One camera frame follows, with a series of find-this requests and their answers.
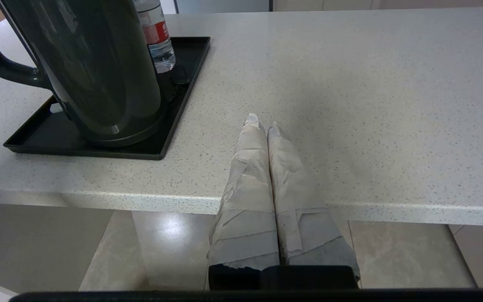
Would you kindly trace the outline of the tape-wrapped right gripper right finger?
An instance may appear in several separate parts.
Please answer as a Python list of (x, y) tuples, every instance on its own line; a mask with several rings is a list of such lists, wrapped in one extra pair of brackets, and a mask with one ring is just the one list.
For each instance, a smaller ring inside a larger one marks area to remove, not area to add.
[(288, 266), (348, 266), (358, 279), (354, 250), (297, 147), (276, 122), (268, 129), (267, 142), (281, 260)]

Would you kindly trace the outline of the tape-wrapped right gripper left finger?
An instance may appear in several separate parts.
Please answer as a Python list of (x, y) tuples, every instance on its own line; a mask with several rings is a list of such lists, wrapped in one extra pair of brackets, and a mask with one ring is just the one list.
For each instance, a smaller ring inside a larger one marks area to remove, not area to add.
[(209, 266), (266, 269), (280, 263), (266, 131), (250, 113), (209, 236)]

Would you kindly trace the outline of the black electric kettle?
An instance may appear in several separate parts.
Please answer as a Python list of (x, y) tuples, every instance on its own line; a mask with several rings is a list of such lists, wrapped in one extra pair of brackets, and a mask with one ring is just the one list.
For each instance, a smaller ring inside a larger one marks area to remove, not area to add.
[(0, 78), (50, 90), (87, 139), (134, 134), (166, 106), (132, 0), (0, 0), (0, 9), (35, 63), (0, 52)]

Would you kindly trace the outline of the black round kettle base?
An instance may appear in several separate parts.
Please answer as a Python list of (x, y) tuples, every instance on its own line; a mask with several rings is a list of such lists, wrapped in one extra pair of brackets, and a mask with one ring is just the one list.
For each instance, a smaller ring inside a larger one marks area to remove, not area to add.
[(152, 120), (146, 119), (144, 122), (145, 128), (136, 131), (134, 134), (124, 135), (115, 139), (102, 139), (102, 140), (90, 140), (87, 139), (79, 131), (74, 133), (67, 133), (65, 136), (60, 136), (60, 140), (71, 146), (79, 146), (82, 148), (84, 145), (94, 146), (98, 148), (123, 148), (130, 145), (135, 145), (157, 133), (161, 132), (164, 127), (165, 120), (168, 116), (168, 109), (166, 106), (161, 107), (159, 112), (155, 114)]

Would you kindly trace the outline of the red-label water bottle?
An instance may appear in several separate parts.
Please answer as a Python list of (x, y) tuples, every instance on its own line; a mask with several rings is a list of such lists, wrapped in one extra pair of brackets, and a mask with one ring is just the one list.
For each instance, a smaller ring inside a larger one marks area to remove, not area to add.
[(160, 0), (132, 1), (157, 73), (163, 74), (171, 71), (176, 65), (176, 56)]

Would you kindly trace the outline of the black rectangular tray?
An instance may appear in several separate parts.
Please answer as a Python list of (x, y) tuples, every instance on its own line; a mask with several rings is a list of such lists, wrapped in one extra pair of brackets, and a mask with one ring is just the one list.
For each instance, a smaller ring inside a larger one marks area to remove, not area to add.
[(163, 160), (210, 48), (210, 38), (206, 36), (173, 37), (171, 42), (176, 65), (162, 74), (161, 80), (172, 96), (164, 127), (155, 136), (123, 148), (68, 145), (60, 137), (78, 131), (77, 127), (61, 110), (56, 98), (50, 97), (6, 140), (4, 147), (21, 154)]

